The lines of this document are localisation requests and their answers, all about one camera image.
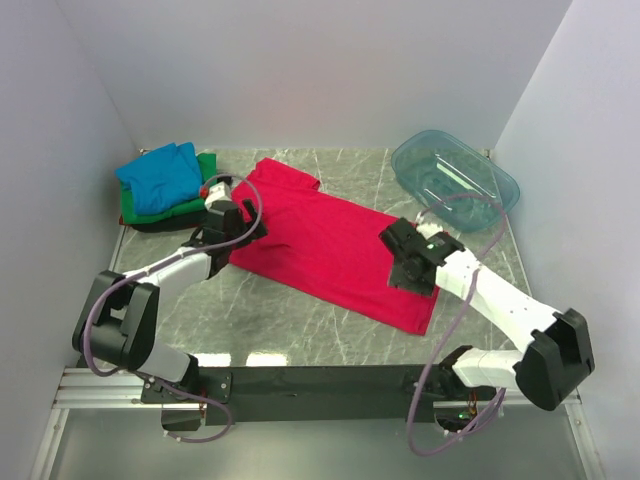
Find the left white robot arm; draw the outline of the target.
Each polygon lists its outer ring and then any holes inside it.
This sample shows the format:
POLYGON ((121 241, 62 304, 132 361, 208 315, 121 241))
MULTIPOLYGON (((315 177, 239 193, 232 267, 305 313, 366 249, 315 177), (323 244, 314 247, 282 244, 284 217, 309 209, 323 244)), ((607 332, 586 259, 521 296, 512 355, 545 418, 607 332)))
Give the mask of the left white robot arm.
POLYGON ((267 235, 263 202, 213 202, 173 254, 129 273, 105 270, 93 281, 72 334, 72 347, 100 377, 138 374, 176 401, 203 395, 198 360, 156 339, 159 305, 217 275, 231 254, 267 235))

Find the aluminium frame rail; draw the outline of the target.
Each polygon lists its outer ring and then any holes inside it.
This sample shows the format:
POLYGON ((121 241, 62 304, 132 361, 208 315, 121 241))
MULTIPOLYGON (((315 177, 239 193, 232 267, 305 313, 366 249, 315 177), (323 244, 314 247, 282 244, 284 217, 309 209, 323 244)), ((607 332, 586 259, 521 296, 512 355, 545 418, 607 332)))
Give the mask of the aluminium frame rail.
POLYGON ((50 479, 65 427, 72 410, 115 410, 143 408, 142 380, 132 374, 95 376, 89 369, 63 371, 45 432, 29 479, 50 479))

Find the black base beam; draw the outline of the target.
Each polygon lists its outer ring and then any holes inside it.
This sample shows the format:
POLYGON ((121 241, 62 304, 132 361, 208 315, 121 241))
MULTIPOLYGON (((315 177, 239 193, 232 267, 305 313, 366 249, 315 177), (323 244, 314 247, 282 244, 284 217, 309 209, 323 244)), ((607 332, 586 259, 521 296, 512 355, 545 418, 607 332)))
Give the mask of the black base beam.
MULTIPOLYGON (((421 365, 200 367, 200 390, 227 406, 236 423, 315 420, 406 420, 421 365)), ((432 367, 414 420, 435 422, 434 402, 489 401, 493 387, 464 386, 452 370, 432 367)), ((195 404, 151 383, 142 404, 195 404)))

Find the clear blue plastic tub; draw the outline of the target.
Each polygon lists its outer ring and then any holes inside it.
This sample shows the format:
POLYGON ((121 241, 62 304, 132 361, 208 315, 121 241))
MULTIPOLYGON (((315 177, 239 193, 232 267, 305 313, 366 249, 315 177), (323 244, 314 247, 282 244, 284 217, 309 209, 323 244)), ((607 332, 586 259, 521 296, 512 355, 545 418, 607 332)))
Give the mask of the clear blue plastic tub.
POLYGON ((485 230, 520 198, 516 180, 488 157, 439 130, 420 132, 391 156, 399 185, 454 229, 485 230))

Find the folded black t shirt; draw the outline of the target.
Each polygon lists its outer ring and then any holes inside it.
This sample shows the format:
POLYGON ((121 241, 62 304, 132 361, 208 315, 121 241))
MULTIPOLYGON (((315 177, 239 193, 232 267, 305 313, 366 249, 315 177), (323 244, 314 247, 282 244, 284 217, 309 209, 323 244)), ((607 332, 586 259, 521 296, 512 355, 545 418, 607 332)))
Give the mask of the folded black t shirt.
POLYGON ((215 170, 169 176, 136 182, 133 187, 121 184, 120 205, 129 227, 144 233, 159 233, 196 227, 205 215, 200 188, 215 170))

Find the folded blue t shirt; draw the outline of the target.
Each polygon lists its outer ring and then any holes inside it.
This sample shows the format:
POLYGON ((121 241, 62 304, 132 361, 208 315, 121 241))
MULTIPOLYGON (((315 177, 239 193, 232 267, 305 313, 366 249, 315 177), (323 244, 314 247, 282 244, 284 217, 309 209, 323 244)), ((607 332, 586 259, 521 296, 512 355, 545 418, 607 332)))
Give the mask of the folded blue t shirt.
POLYGON ((119 167, 115 175, 133 199, 137 215, 156 215, 195 199, 203 183, 191 142, 170 143, 119 167))

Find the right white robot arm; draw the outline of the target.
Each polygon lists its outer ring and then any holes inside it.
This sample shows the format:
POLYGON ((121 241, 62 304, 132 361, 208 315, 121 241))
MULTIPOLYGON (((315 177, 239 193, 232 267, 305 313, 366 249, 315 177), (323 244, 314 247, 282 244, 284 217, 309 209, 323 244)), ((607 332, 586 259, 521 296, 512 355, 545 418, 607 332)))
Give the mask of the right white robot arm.
POLYGON ((439 387, 460 399, 474 387, 519 390, 533 405, 552 411, 595 370, 585 317, 545 305, 483 265, 442 230, 400 218, 380 240, 391 253, 389 284, 430 295, 444 290, 501 330, 511 350, 458 348, 442 362, 439 387))

